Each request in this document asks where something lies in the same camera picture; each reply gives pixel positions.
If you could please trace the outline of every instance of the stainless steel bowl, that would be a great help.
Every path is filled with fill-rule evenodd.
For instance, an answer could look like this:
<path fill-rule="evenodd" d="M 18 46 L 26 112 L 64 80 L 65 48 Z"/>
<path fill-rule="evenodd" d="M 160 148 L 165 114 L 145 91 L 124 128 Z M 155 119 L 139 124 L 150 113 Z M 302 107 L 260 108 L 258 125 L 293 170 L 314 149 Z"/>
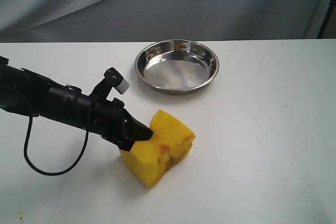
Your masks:
<path fill-rule="evenodd" d="M 219 70 L 217 56 L 189 40 L 165 40 L 144 48 L 135 71 L 149 86 L 164 93 L 186 94 L 211 82 Z"/>

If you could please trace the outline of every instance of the gray curtain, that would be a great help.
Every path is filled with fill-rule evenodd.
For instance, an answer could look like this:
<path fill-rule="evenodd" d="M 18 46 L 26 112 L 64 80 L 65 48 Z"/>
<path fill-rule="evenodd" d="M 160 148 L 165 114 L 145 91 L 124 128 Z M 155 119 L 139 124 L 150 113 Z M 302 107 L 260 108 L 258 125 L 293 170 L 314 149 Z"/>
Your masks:
<path fill-rule="evenodd" d="M 328 0 L 0 0 L 0 41 L 300 39 L 316 36 L 327 7 Z"/>

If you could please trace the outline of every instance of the wire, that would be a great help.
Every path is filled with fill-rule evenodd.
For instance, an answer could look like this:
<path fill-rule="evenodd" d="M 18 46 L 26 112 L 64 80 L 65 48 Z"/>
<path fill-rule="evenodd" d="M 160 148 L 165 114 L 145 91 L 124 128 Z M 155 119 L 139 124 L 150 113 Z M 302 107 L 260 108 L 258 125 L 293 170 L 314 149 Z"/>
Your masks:
<path fill-rule="evenodd" d="M 51 173 L 51 172 L 45 172 L 39 168 L 37 168 L 31 161 L 30 158 L 28 157 L 28 144 L 29 144 L 29 139 L 30 139 L 30 133 L 32 131 L 32 127 L 33 127 L 33 116 L 34 116 L 34 112 L 32 110 L 32 106 L 30 105 L 29 101 L 27 100 L 27 98 L 25 98 L 20 92 L 16 91 L 15 89 L 12 89 L 8 86 L 4 86 L 1 85 L 0 87 L 3 87 L 13 93 L 15 93 L 16 95 L 18 95 L 20 98 L 22 98 L 22 100 L 25 101 L 26 105 L 27 105 L 27 109 L 29 110 L 29 122 L 28 122 L 28 128 L 27 128 L 27 133 L 26 133 L 26 138 L 25 138 L 25 144 L 24 144 L 24 149 L 23 149 L 23 156 L 25 158 L 25 161 L 27 162 L 27 164 L 36 172 L 42 174 L 42 175 L 46 175 L 46 176 L 59 176 L 59 175 L 63 175 L 67 172 L 69 172 L 70 170 L 72 170 L 80 161 L 80 159 L 82 158 L 85 148 L 88 144 L 88 139 L 89 139 L 89 129 L 90 129 L 90 117 L 91 117 L 91 112 L 92 112 L 92 108 L 95 105 L 95 102 L 91 102 L 90 107 L 89 107 L 89 111 L 88 111 L 88 119 L 87 119 L 87 127 L 86 127 L 86 133 L 85 133 L 85 139 L 84 139 L 84 144 L 83 147 L 79 153 L 79 156 L 77 157 L 77 159 L 75 160 L 75 162 L 69 166 L 67 169 L 62 170 L 60 172 L 55 172 L 55 173 Z"/>

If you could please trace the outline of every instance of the yellow sponge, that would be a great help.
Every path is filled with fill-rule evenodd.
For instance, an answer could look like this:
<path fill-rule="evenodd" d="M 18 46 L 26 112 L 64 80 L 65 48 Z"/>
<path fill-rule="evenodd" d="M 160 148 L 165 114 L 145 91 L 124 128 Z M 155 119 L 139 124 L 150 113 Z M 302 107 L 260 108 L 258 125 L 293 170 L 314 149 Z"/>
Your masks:
<path fill-rule="evenodd" d="M 190 151 L 195 134 L 175 117 L 159 110 L 150 124 L 154 132 L 148 141 L 137 141 L 121 156 L 139 181 L 151 188 Z"/>

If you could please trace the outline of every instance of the white table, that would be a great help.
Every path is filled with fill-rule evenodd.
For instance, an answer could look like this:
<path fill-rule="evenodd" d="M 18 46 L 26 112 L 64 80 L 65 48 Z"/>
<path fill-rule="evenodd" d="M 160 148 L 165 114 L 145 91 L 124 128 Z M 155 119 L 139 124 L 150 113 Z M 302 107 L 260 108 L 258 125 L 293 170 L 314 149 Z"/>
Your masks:
<path fill-rule="evenodd" d="M 146 190 L 117 148 L 91 134 L 78 166 L 44 177 L 23 159 L 27 118 L 0 111 L 0 223 L 336 223 L 336 40 L 205 42 L 220 59 L 207 88 L 157 93 L 133 62 L 149 43 L 0 44 L 0 55 L 90 93 L 116 67 L 141 122 L 164 109 L 197 134 L 190 155 Z M 34 121 L 30 156 L 57 171 L 84 131 Z"/>

